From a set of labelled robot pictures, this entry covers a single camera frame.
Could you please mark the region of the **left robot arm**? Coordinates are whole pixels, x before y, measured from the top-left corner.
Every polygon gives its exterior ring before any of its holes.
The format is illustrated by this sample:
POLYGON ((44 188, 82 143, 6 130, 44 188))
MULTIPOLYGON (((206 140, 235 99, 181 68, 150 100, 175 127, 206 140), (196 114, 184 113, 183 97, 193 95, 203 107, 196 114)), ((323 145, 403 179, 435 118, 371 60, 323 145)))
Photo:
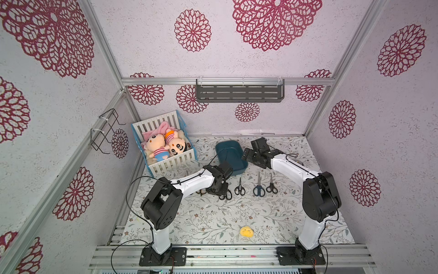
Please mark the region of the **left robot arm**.
POLYGON ((181 201, 205 189, 207 194, 226 198, 233 169, 228 162, 206 165, 200 171, 180 179, 159 178, 141 204, 145 218, 152 225, 152 249, 162 255, 171 249, 169 226, 175 220, 181 201))

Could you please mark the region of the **teal storage box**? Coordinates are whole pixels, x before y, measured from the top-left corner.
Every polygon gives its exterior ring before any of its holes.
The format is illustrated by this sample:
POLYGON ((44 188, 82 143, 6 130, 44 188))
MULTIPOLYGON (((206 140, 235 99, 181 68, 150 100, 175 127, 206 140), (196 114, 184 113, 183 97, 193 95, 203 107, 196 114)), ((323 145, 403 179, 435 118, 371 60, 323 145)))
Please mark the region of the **teal storage box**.
POLYGON ((232 176, 243 174, 247 167, 248 162, 242 160, 244 150, 236 140, 227 140, 220 142, 215 146, 217 157, 219 162, 227 162, 233 169, 232 176))

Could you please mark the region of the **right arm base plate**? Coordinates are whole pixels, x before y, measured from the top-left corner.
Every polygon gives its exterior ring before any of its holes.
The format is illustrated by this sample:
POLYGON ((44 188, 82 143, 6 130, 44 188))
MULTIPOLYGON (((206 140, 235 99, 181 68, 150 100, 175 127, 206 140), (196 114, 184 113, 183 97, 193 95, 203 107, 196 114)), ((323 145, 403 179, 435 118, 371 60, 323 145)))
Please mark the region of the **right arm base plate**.
POLYGON ((318 246, 313 250, 306 250, 303 247, 277 247, 276 254, 279 264, 282 266, 311 265, 322 266, 326 264, 325 257, 318 246))

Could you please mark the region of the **large black scissors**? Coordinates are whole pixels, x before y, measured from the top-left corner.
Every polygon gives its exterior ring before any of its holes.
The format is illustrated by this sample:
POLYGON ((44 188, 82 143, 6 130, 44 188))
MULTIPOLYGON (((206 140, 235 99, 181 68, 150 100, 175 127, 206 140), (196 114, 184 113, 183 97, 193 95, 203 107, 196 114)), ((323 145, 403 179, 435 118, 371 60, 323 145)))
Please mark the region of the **large black scissors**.
POLYGON ((233 197, 232 192, 230 190, 227 190, 225 193, 219 196, 220 200, 231 200, 233 197))

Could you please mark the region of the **small black scissors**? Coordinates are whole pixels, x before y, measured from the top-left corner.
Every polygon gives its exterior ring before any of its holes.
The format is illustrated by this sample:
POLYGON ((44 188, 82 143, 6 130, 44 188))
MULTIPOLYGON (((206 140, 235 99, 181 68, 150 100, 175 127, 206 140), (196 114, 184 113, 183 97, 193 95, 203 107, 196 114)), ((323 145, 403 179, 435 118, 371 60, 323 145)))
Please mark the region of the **small black scissors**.
POLYGON ((239 178, 238 186, 235 188, 235 194, 244 196, 246 194, 246 190, 242 185, 242 178, 239 178))
POLYGON ((269 185, 266 188, 266 192, 271 193, 271 194, 278 194, 278 188, 274 184, 273 174, 272 173, 270 173, 270 182, 269 182, 269 185))

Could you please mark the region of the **yellow black handled scissors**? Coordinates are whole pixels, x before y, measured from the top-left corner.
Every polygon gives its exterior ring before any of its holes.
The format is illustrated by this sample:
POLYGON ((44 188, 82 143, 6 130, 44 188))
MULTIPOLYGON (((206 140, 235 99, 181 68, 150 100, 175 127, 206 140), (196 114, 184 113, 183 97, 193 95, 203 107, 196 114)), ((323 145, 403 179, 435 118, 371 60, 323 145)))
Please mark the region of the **yellow black handled scissors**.
POLYGON ((196 194, 203 196, 203 195, 207 194, 207 191, 205 188, 202 188, 202 189, 196 191, 196 194))

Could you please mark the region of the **blue handled scissors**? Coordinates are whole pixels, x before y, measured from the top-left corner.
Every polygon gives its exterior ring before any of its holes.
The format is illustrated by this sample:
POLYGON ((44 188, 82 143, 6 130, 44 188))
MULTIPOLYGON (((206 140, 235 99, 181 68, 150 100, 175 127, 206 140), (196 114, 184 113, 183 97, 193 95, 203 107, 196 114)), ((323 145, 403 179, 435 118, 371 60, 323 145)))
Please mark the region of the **blue handled scissors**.
POLYGON ((257 184, 253 188, 253 195, 256 197, 264 197, 266 195, 266 191, 261 184, 261 174, 258 172, 257 184))

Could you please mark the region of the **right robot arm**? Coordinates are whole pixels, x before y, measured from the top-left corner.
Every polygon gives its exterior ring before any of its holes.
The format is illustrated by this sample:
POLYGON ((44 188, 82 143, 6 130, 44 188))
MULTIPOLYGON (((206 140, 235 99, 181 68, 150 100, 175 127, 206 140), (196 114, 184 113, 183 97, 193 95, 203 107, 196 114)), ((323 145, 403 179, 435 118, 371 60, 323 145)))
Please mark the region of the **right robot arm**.
POLYGON ((302 251, 320 247, 319 240, 326 223, 339 219, 339 208, 342 205, 332 174, 307 169, 292 160, 291 155, 270 147, 266 138, 254 140, 251 145, 251 148, 244 149, 242 160, 262 169, 279 172, 301 185, 302 207, 306 218, 295 246, 302 251))

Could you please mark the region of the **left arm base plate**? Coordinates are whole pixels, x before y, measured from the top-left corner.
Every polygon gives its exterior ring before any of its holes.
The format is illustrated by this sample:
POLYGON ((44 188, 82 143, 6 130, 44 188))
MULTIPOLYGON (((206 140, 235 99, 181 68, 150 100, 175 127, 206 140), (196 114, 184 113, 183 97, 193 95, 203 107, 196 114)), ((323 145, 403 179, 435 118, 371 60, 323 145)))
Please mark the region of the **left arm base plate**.
POLYGON ((158 254, 152 247, 145 247, 142 250, 139 266, 185 266, 187 260, 187 248, 170 247, 163 254, 158 254))

